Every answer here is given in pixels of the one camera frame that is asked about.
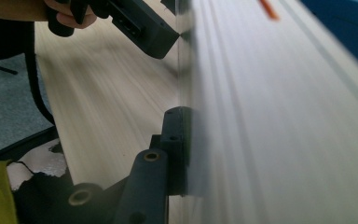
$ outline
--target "hand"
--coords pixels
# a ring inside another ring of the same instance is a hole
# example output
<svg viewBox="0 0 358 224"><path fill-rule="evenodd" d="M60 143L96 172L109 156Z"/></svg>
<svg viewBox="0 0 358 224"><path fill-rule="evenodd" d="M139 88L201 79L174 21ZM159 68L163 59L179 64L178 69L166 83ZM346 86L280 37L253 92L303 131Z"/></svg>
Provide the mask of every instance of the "hand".
<svg viewBox="0 0 358 224"><path fill-rule="evenodd" d="M71 9L69 8L69 4L61 4L56 2L55 0L44 1L48 7L51 7L59 12L57 14L57 21L63 25L77 29L84 29L92 25L97 20L97 16L95 16L91 8L89 7L87 8L86 16L84 17L83 23L77 24L74 16L72 15Z"/></svg>

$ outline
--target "black plastic part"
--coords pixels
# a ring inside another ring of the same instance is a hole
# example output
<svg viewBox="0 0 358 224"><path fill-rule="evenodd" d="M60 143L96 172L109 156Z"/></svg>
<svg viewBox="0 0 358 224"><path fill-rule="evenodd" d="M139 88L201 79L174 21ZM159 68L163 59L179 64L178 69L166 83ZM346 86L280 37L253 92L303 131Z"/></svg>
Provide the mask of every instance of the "black plastic part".
<svg viewBox="0 0 358 224"><path fill-rule="evenodd" d="M175 0L161 0L160 2L162 5L164 5L167 9L170 10L170 12L173 14L173 15L176 15L176 1Z"/></svg>
<svg viewBox="0 0 358 224"><path fill-rule="evenodd" d="M41 223L168 223L168 196L186 193L185 111L176 107L165 113L161 134L136 156L128 177L104 191L92 187L92 200L81 206L67 204L80 187L68 189Z"/></svg>
<svg viewBox="0 0 358 224"><path fill-rule="evenodd" d="M184 109L184 107L175 107L165 112L161 136L159 137L158 148L167 152L170 158L168 166L169 195L182 195L186 193Z"/></svg>
<svg viewBox="0 0 358 224"><path fill-rule="evenodd" d="M118 206L115 224L163 224L168 218L168 156L152 148L139 153Z"/></svg>
<svg viewBox="0 0 358 224"><path fill-rule="evenodd" d="M109 13L109 2L108 0L92 0L92 3L89 6L92 9L94 14L102 19L107 19L111 13Z"/></svg>
<svg viewBox="0 0 358 224"><path fill-rule="evenodd" d="M61 23L59 23L57 21L57 11L47 7L47 15L48 15L48 28L49 30L55 34L55 35L59 35L62 37L68 37L71 36L74 32L75 29L62 25Z"/></svg>
<svg viewBox="0 0 358 224"><path fill-rule="evenodd" d="M112 23L139 49L153 58L164 58L179 37L142 0L110 0L108 10L113 18Z"/></svg>
<svg viewBox="0 0 358 224"><path fill-rule="evenodd" d="M75 21L77 24L83 23L84 17L86 16L87 11L87 5L84 2L81 2L79 0L72 0L71 1L71 12L75 17Z"/></svg>

